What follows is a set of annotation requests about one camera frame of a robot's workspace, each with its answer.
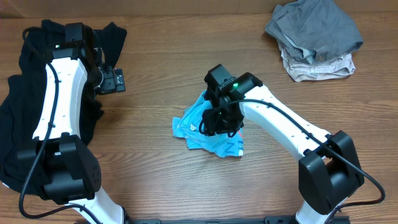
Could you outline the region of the light blue t-shirt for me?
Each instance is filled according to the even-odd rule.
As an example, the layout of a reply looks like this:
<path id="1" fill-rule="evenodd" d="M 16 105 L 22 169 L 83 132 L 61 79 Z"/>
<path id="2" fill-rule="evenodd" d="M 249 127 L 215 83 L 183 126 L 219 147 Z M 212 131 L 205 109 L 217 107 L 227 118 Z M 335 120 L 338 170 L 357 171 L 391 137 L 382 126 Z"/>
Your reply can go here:
<path id="1" fill-rule="evenodd" d="M 241 129 L 233 138 L 227 134 L 205 136 L 199 132 L 202 114 L 211 108 L 211 103 L 205 100 L 204 90 L 197 101 L 184 110 L 182 118 L 174 117 L 172 120 L 173 136 L 184 138 L 189 149 L 205 149 L 215 153 L 218 157 L 240 157 L 244 152 L 243 130 Z"/>

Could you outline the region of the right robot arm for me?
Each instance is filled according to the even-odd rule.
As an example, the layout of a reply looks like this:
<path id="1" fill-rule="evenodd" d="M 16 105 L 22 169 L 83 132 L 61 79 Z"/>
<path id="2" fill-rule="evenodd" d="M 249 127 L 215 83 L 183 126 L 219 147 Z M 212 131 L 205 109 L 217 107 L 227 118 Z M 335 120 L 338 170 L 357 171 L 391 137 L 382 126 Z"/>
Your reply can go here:
<path id="1" fill-rule="evenodd" d="M 281 103 L 257 77 L 232 76 L 221 64 L 208 71 L 205 99 L 211 107 L 199 130 L 233 137 L 248 119 L 273 136 L 298 161 L 298 188 L 304 199 L 293 215 L 266 216 L 264 223 L 349 223 L 336 212 L 364 184 L 352 138 L 330 134 Z"/>

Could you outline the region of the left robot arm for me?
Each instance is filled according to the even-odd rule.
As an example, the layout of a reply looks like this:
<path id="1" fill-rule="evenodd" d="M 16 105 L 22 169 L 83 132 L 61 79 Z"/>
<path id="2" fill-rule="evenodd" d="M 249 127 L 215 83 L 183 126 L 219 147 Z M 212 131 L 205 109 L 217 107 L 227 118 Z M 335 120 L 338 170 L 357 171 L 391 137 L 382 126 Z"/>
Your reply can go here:
<path id="1" fill-rule="evenodd" d="M 19 203 L 33 187 L 58 211 L 72 208 L 87 223 L 125 224 L 129 215 L 102 188 L 100 164 L 81 140 L 82 104 L 126 89 L 122 70 L 105 64 L 99 43 L 92 28 L 71 23 L 65 26 L 65 39 L 43 56 L 42 112 L 31 140 L 17 153 L 27 171 Z"/>

